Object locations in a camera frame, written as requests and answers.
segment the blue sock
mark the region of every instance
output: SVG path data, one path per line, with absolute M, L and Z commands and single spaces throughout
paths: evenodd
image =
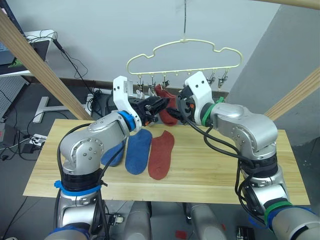
M 126 140 L 123 140 L 117 146 L 114 146 L 113 148 L 110 148 L 108 151 L 106 151 L 101 158 L 101 164 L 106 165 L 107 162 L 109 162 L 109 160 L 113 157 L 113 155 L 121 149 L 123 144 L 126 144 Z M 110 167 L 115 167 L 121 162 L 122 157 L 124 156 L 124 150 L 125 149 L 123 148 L 123 150 L 119 152 L 115 159 L 112 160 L 112 162 L 109 165 Z
M 146 169 L 151 140 L 151 132 L 145 129 L 129 136 L 125 157 L 125 168 L 129 173 L 138 175 Z

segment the red sock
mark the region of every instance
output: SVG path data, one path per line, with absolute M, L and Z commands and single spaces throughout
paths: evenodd
M 176 106 L 176 96 L 167 92 L 166 90 L 162 90 L 160 84 L 155 86 L 155 93 L 159 97 L 169 98 L 169 104 L 167 108 L 177 108 Z M 166 109 L 159 112 L 160 118 L 165 125 L 173 126 L 176 125 L 178 120 L 172 117 Z
M 160 180 L 167 176 L 170 169 L 171 151 L 174 145 L 175 138 L 168 131 L 164 131 L 161 136 L 152 139 L 148 163 L 150 177 Z

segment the gray wall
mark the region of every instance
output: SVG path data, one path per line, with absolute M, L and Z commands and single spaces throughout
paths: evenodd
M 52 29 L 61 45 L 87 67 L 89 80 L 111 82 L 119 75 L 139 80 L 126 71 L 127 61 L 150 55 L 160 44 L 183 37 L 184 0 L 9 0 L 26 32 Z M 248 0 L 187 0 L 186 36 L 212 41 L 218 49 L 240 50 L 244 63 L 229 71 L 222 91 L 229 91 L 255 50 L 278 4 Z M 54 45 L 47 55 L 49 66 L 62 78 L 74 70 Z M 212 53 L 206 44 L 187 43 L 160 49 L 155 58 L 132 63 L 133 72 L 206 68 L 238 63 L 236 53 Z M 171 87 L 181 88 L 188 75 L 167 76 Z M 151 82 L 150 77 L 143 79 Z M 212 86 L 217 89 L 217 82 Z
M 264 114 L 320 65 L 320 12 L 282 5 L 232 87 L 227 102 Z M 319 89 L 278 118 L 291 145 L 320 136 Z

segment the sock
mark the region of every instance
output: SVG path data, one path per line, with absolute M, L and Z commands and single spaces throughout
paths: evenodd
M 177 108 L 176 106 L 176 96 L 167 92 L 166 90 L 162 90 L 160 84 L 155 86 L 155 93 L 159 97 L 169 98 L 169 104 L 167 108 Z M 166 109 L 159 112 L 160 118 L 165 125 L 173 126 L 176 125 L 178 120 L 172 117 Z
M 129 173 L 138 175 L 146 169 L 151 140 L 151 132 L 145 129 L 129 136 L 125 157 L 125 168 Z
M 113 157 L 113 155 L 116 154 L 116 152 L 118 152 L 121 149 L 123 144 L 124 145 L 126 144 L 126 140 L 123 140 L 117 146 L 114 146 L 113 148 L 106 151 L 101 158 L 101 164 L 106 165 L 107 162 L 109 162 L 109 160 Z M 109 165 L 110 167 L 115 167 L 121 162 L 122 157 L 124 156 L 124 150 L 125 149 L 122 149 L 122 151 L 119 152 L 119 154 L 112 160 L 112 162 Z
M 170 169 L 171 151 L 175 145 L 174 136 L 164 131 L 161 136 L 152 139 L 149 157 L 149 176 L 155 180 L 163 179 Z

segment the wooden beam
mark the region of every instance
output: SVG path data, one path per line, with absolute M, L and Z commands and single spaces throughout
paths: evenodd
M 0 42 L 79 120 L 92 120 L 72 92 L 34 51 L 6 14 L 0 10 Z
M 264 115 L 268 116 L 273 121 L 277 120 L 280 116 L 292 109 L 319 87 L 320 67 L 316 68 L 308 77 L 306 77 L 306 79 L 273 105 Z
M 285 4 L 285 5 L 292 5 L 296 7 L 320 10 L 319 0 L 255 0 L 255 1 L 269 2 L 274 4 Z

